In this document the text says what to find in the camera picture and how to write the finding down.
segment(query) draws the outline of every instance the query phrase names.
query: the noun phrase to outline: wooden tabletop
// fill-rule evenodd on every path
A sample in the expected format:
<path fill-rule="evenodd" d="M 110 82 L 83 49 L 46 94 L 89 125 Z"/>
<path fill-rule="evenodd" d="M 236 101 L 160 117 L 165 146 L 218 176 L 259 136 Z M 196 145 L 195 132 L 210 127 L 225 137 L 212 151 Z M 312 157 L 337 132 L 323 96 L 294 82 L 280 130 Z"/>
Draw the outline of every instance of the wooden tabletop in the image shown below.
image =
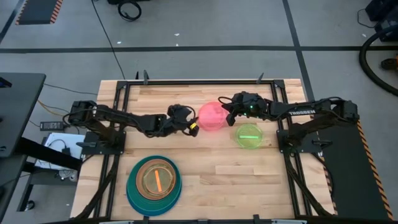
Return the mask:
<path fill-rule="evenodd" d="M 101 82 L 97 104 L 112 107 L 116 82 Z M 305 101 L 299 79 L 286 79 L 285 86 L 289 103 Z M 219 96 L 232 97 L 241 91 L 272 99 L 268 85 L 133 86 L 127 111 L 138 115 L 166 114 L 170 105 L 179 103 L 198 112 L 202 105 L 217 101 Z M 297 116 L 293 122 L 302 123 L 309 119 L 309 116 Z M 263 130 L 264 138 L 259 149 L 241 149 L 234 140 L 235 130 L 246 123 L 256 124 Z M 126 128 L 126 149 L 119 162 L 112 220 L 142 219 L 127 201 L 126 182 L 134 165 L 151 155 L 173 160 L 181 172 L 183 187 L 177 204 L 170 211 L 150 219 L 251 219 L 254 214 L 259 214 L 260 218 L 293 218 L 284 158 L 279 152 L 275 133 L 277 128 L 276 122 L 237 118 L 233 127 L 227 125 L 213 132 L 200 130 L 195 138 L 177 133 L 150 139 L 134 128 Z M 326 210 L 334 213 L 323 166 L 309 154 L 302 154 L 301 160 L 308 188 Z M 102 161 L 103 156 L 93 156 L 83 164 L 71 217 L 78 215 L 96 192 Z M 304 214 L 299 190 L 297 195 Z M 107 196 L 105 192 L 102 215 Z"/>

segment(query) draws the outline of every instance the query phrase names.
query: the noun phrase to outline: gray floor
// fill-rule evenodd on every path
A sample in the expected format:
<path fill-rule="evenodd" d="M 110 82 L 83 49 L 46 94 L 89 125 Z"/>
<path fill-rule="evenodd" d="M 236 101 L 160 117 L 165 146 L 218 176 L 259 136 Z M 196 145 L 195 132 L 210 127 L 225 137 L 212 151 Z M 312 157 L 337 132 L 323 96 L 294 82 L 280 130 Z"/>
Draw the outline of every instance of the gray floor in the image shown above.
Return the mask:
<path fill-rule="evenodd" d="M 0 29 L 18 0 L 0 0 Z M 356 11 L 369 0 L 289 0 L 301 46 L 360 46 L 372 29 L 356 23 Z M 114 47 L 175 47 L 212 45 L 293 46 L 282 0 L 151 0 L 140 2 L 142 17 L 133 23 L 122 20 L 106 0 L 95 3 Z M 0 49 L 68 49 L 109 47 L 90 0 L 63 2 L 53 25 L 9 28 Z M 373 45 L 385 45 L 376 41 Z M 369 63 L 380 76 L 398 86 L 396 73 L 383 72 L 378 62 L 395 52 L 370 52 Z M 146 69 L 155 78 L 302 78 L 294 51 L 191 51 L 118 52 L 126 78 Z M 358 52 L 304 52 L 315 98 L 340 96 L 359 106 L 361 122 L 384 184 L 393 213 L 398 214 L 398 159 L 393 111 L 397 98 L 378 88 L 364 75 Z M 38 72 L 46 83 L 74 90 L 97 92 L 100 80 L 122 79 L 112 53 L 0 54 L 0 72 Z M 40 100 L 69 110 L 75 100 L 94 100 L 45 86 Z M 31 121 L 59 120 L 36 106 Z M 24 136 L 40 142 L 48 133 L 28 124 Z M 19 195 L 26 179 L 19 181 L 3 223 L 42 223 L 69 217 L 73 187 L 34 188 L 37 207 L 17 213 Z"/>

